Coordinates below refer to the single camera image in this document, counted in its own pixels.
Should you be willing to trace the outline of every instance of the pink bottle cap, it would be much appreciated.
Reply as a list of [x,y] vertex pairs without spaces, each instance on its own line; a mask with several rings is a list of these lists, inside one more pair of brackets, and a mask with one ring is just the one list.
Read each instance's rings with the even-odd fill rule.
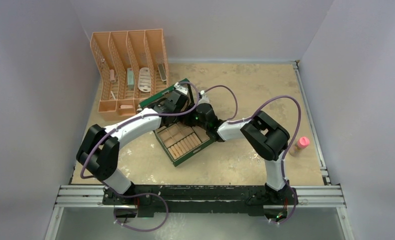
[[297,141],[297,146],[301,149],[308,147],[309,144],[310,140],[306,136],[299,138],[299,140]]

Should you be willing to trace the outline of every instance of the green eraser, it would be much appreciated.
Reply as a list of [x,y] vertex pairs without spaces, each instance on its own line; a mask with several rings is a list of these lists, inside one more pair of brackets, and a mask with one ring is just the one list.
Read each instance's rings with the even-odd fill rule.
[[130,90],[134,90],[134,72],[131,67],[127,68],[127,86]]

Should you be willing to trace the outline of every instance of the metal frame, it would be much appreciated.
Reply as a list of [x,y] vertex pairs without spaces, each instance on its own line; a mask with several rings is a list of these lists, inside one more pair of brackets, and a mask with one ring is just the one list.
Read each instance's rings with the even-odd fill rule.
[[[296,79],[302,94],[308,121],[314,137],[315,148],[319,160],[321,175],[325,180],[325,186],[293,186],[299,199],[297,208],[336,208],[342,227],[343,235],[346,240],[355,240],[352,228],[349,222],[346,209],[346,202],[343,196],[342,188],[339,185],[332,185],[321,151],[317,131],[314,126],[310,108],[308,106],[307,96],[302,86],[301,76],[299,74],[298,63],[294,62],[273,62],[272,64],[292,64],[296,74]],[[103,205],[104,197],[103,185],[61,185],[56,198],[53,213],[47,229],[45,240],[56,239],[61,217],[65,208],[114,208],[114,205]],[[117,208],[135,209],[134,205],[117,205]],[[278,205],[264,205],[264,209],[282,208]]]

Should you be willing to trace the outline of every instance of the tabletop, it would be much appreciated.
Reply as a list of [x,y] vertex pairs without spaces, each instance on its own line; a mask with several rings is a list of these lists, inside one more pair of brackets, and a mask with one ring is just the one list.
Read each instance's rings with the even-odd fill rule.
[[[169,84],[187,78],[198,90],[214,85],[226,85],[233,90],[238,100],[235,119],[252,115],[266,100],[278,95],[290,95],[302,108],[302,118],[297,138],[306,136],[311,144],[294,157],[285,159],[286,175],[295,186],[324,185],[320,163],[307,112],[299,88],[295,70],[291,64],[223,64],[223,63],[171,63]],[[102,92],[99,84],[86,130],[104,121],[97,109]],[[215,88],[207,93],[215,114],[227,119],[235,112],[235,102],[230,92]],[[290,99],[276,100],[263,111],[293,135],[298,111]],[[81,179],[82,165],[76,163],[71,184],[98,184],[94,178]],[[119,151],[118,168],[135,184],[165,185],[263,185],[266,182],[264,160],[258,156],[249,142],[233,139],[215,142],[196,155],[174,167],[152,132],[128,143]]]

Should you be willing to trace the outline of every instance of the bottle with pink cap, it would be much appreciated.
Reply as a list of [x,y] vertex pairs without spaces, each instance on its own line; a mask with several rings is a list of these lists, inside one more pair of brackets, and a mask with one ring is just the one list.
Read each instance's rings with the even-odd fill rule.
[[303,136],[299,138],[296,143],[289,149],[289,153],[292,156],[297,156],[304,148],[308,147],[310,140]]

